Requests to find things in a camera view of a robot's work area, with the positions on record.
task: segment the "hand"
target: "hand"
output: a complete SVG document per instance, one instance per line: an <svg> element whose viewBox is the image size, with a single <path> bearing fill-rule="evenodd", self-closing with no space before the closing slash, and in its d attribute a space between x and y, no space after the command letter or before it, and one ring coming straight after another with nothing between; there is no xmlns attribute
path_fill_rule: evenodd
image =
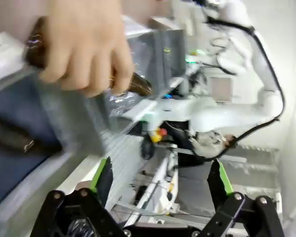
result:
<svg viewBox="0 0 296 237"><path fill-rule="evenodd" d="M49 0L48 13L45 82L92 97L109 88L114 69L113 93L128 89L134 66L119 0Z"/></svg>

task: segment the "brown glass bottle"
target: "brown glass bottle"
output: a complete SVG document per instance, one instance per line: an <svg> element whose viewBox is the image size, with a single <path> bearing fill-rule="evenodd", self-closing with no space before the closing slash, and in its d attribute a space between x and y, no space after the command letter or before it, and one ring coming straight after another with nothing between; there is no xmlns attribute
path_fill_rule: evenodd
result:
<svg viewBox="0 0 296 237"><path fill-rule="evenodd" d="M25 54L25 59L30 65L41 69L44 69L46 66L46 52L48 50L48 45L44 39L43 33L45 19L45 17L41 17L36 22L26 42L27 51ZM114 75L111 80L112 87L114 85ZM135 92L141 96L152 95L151 84L137 73L133 74L128 91Z"/></svg>

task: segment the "blue fabric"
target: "blue fabric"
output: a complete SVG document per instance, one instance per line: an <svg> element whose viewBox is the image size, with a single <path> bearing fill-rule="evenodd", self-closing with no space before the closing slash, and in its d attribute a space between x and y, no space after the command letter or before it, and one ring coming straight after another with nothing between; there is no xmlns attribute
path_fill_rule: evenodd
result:
<svg viewBox="0 0 296 237"><path fill-rule="evenodd" d="M0 119L27 130L46 145L58 145L35 87L35 76L0 91ZM45 154L18 154L0 147L0 202L32 170L48 158Z"/></svg>

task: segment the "screw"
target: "screw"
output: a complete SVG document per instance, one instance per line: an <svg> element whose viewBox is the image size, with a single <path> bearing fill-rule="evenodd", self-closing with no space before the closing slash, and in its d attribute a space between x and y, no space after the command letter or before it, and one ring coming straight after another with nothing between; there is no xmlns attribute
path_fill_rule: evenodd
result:
<svg viewBox="0 0 296 237"><path fill-rule="evenodd" d="M125 234L127 237L132 236L132 233L130 233L129 230L124 230L124 234Z"/></svg>
<svg viewBox="0 0 296 237"><path fill-rule="evenodd" d="M267 204L267 200L264 198L264 197L261 197L260 198L260 202L262 202L262 204Z"/></svg>
<svg viewBox="0 0 296 237"><path fill-rule="evenodd" d="M85 196L88 195L88 193L87 193L86 190L81 190L81 191L80 191L80 194L81 194L81 196L83 196L83 197L85 197Z"/></svg>
<svg viewBox="0 0 296 237"><path fill-rule="evenodd" d="M194 232L192 233L192 237L198 237L199 234L200 234L199 231L194 231Z"/></svg>
<svg viewBox="0 0 296 237"><path fill-rule="evenodd" d="M59 199L61 197L60 193L55 193L54 198Z"/></svg>
<svg viewBox="0 0 296 237"><path fill-rule="evenodd" d="M242 199L242 197L241 197L241 195L240 195L240 194L235 194L235 199L239 201L239 200L241 200L241 199Z"/></svg>

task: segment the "green strip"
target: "green strip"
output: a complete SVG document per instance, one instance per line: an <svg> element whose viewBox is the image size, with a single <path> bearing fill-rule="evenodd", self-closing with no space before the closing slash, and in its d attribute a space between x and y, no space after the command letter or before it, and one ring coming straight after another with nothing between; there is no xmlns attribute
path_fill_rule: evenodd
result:
<svg viewBox="0 0 296 237"><path fill-rule="evenodd" d="M232 189L232 185L228 179L227 173L225 171L225 168L223 167L223 164L221 162L219 162L219 173L221 175L221 180L223 182L223 185L225 187L225 192L227 195L233 193L233 189Z"/></svg>
<svg viewBox="0 0 296 237"><path fill-rule="evenodd" d="M91 181L90 189L91 189L94 193L97 192L97 188L96 188L96 186L97 186L97 183L98 183L98 181L99 181L100 175L101 175L101 173L102 173L102 171L103 171L104 166L105 166L106 163L107 163L107 159L102 159L102 160L101 160L100 165L99 165L97 171L95 172L95 175L94 175L94 177L93 177L93 179L92 179L92 181Z"/></svg>

